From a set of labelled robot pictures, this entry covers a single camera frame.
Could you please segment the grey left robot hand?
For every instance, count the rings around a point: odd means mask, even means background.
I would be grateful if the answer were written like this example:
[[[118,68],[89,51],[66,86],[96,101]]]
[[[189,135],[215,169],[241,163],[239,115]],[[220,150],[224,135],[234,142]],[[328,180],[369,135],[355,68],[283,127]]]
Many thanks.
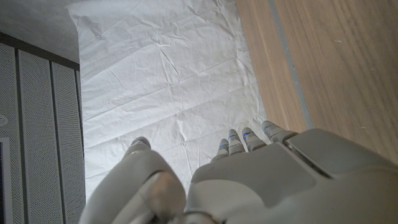
[[[322,129],[230,130],[184,189],[139,137],[94,190],[81,223],[396,223],[397,166]]]

